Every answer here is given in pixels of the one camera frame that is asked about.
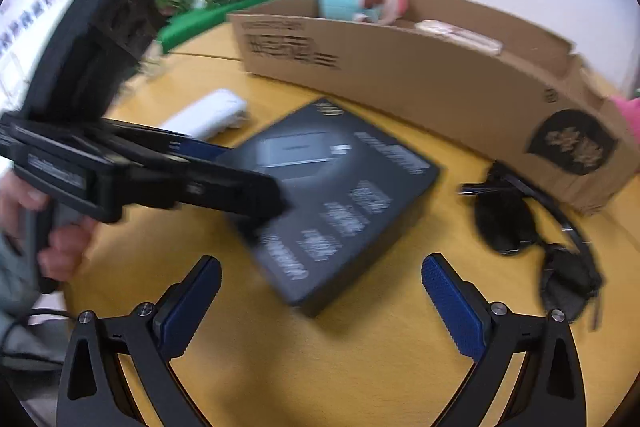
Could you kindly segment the black product box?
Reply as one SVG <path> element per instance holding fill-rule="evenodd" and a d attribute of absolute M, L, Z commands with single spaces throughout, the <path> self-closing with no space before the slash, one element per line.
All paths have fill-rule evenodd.
<path fill-rule="evenodd" d="M 315 317 L 422 215 L 440 168 L 327 98 L 219 158 L 272 176 L 288 204 L 265 225 L 233 218 L 279 296 Z"/>

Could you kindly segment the black sunglasses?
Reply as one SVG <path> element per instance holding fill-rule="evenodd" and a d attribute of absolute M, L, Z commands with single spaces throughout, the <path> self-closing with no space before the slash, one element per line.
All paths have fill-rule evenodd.
<path fill-rule="evenodd" d="M 495 253 L 513 257 L 534 246 L 544 251 L 539 297 L 546 311 L 558 309 L 573 323 L 593 306 L 590 329 L 599 329 L 604 276 L 590 242 L 555 199 L 499 161 L 491 165 L 483 182 L 463 183 L 458 193 L 473 199 L 477 232 Z M 530 208 L 532 202 L 548 213 L 570 243 L 544 238 Z"/>

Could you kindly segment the pink pig plush toy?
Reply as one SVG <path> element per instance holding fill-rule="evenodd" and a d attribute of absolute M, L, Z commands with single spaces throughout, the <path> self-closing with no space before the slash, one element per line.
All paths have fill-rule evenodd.
<path fill-rule="evenodd" d="M 327 20 L 388 26 L 403 17 L 409 0 L 318 0 L 319 15 Z"/>

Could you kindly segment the light blue jacket sleeve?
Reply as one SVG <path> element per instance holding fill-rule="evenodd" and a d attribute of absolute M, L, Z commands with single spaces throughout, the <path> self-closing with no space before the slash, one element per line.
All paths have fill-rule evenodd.
<path fill-rule="evenodd" d="M 40 297 L 27 262 L 1 236 L 1 373 L 18 399 L 52 423 L 68 341 L 62 320 L 30 326 L 27 314 Z"/>

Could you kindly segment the green covered side table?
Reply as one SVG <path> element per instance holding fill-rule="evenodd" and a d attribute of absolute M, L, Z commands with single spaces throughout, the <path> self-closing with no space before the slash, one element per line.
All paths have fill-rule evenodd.
<path fill-rule="evenodd" d="M 227 15 L 235 11 L 252 8 L 255 5 L 272 0 L 240 0 L 233 1 L 216 8 L 194 9 L 171 17 L 156 37 L 162 47 L 163 54 L 175 49 L 180 44 L 191 40 L 226 21 Z"/>

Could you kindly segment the brown cardboard box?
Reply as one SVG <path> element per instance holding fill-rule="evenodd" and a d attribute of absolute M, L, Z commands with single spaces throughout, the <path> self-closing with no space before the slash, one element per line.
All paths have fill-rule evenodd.
<path fill-rule="evenodd" d="M 441 20 L 503 43 L 493 56 L 425 35 Z M 468 0 L 409 0 L 390 26 L 327 20 L 318 0 L 230 15 L 247 72 L 333 94 L 433 131 L 593 213 L 639 170 L 639 147 L 572 44 Z"/>

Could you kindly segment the white phone case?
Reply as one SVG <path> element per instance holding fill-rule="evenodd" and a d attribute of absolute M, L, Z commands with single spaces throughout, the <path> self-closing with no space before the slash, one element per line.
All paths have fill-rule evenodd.
<path fill-rule="evenodd" d="M 479 34 L 478 32 L 465 29 L 441 20 L 421 20 L 414 24 L 416 30 L 425 35 L 452 42 L 457 46 L 482 52 L 488 55 L 500 55 L 503 50 L 503 43 L 494 38 Z"/>

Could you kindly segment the pink strawberry plush toy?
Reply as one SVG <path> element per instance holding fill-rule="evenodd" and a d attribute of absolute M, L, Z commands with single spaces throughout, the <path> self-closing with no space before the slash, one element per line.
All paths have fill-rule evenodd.
<path fill-rule="evenodd" d="M 612 102 L 617 107 L 620 115 L 623 116 L 629 128 L 636 138 L 640 134 L 640 98 L 626 100 L 619 96 L 612 96 Z"/>

